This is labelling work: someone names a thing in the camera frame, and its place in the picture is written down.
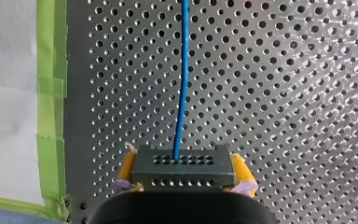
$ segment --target blue cable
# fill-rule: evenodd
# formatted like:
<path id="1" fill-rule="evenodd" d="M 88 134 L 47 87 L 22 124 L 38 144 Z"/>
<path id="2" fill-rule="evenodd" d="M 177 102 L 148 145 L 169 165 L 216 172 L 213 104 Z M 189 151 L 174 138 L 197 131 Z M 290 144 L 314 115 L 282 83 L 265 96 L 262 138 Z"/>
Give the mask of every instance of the blue cable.
<path id="1" fill-rule="evenodd" d="M 182 127 L 185 120 L 186 95 L 188 81 L 188 0 L 182 0 L 182 80 L 179 99 L 178 122 L 173 143 L 173 158 L 179 160 L 179 148 L 182 139 Z"/>

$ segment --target light green border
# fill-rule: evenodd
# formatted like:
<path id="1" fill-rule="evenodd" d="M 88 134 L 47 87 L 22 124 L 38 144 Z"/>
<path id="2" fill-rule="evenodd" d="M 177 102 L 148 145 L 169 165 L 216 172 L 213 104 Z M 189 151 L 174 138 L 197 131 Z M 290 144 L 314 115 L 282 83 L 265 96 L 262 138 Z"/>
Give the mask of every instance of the light green border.
<path id="1" fill-rule="evenodd" d="M 0 209 L 66 221 L 63 98 L 66 97 L 66 0 L 37 0 L 37 154 L 45 206 L 0 198 Z"/>

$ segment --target perforated metal block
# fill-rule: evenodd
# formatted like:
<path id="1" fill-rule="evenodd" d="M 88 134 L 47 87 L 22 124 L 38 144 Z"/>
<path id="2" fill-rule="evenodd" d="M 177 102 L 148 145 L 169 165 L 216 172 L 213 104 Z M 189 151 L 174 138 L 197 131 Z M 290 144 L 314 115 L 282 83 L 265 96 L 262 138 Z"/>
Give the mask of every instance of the perforated metal block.
<path id="1" fill-rule="evenodd" d="M 171 150 L 141 146 L 132 168 L 132 180 L 145 190 L 221 191 L 234 185 L 234 168 L 227 146 L 214 150 Z"/>
<path id="2" fill-rule="evenodd" d="M 66 178 L 79 223 L 112 195 L 124 141 L 172 147 L 181 16 L 174 0 L 68 7 Z M 194 0 L 190 20 L 182 148 L 240 152 L 281 223 L 358 223 L 358 1 Z"/>

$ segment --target metal bracket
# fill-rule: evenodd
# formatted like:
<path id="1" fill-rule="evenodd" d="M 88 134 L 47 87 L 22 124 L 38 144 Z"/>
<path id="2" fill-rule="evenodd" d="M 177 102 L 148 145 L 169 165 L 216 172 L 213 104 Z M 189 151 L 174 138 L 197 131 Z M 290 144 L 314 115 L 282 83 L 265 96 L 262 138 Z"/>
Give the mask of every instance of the metal bracket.
<path id="1" fill-rule="evenodd" d="M 132 177 L 147 190 L 221 190 L 234 183 L 234 169 L 227 146 L 215 150 L 180 150 L 179 161 L 170 150 L 141 146 Z"/>

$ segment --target gray metal surface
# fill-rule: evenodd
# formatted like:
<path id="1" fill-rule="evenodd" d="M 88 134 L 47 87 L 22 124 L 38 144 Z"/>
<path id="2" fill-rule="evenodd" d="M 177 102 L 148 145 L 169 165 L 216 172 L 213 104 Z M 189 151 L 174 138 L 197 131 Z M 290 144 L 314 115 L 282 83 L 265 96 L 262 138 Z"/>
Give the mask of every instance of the gray metal surface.
<path id="1" fill-rule="evenodd" d="M 124 141 L 172 147 L 181 18 L 174 0 L 68 7 L 66 177 L 79 223 L 112 194 Z M 194 0 L 190 16 L 182 148 L 240 152 L 281 223 L 358 223 L 358 1 Z"/>
<path id="2" fill-rule="evenodd" d="M 171 150 L 141 146 L 132 168 L 132 180 L 145 190 L 221 191 L 234 185 L 234 169 L 227 146 L 214 150 L 180 150 L 175 161 Z"/>

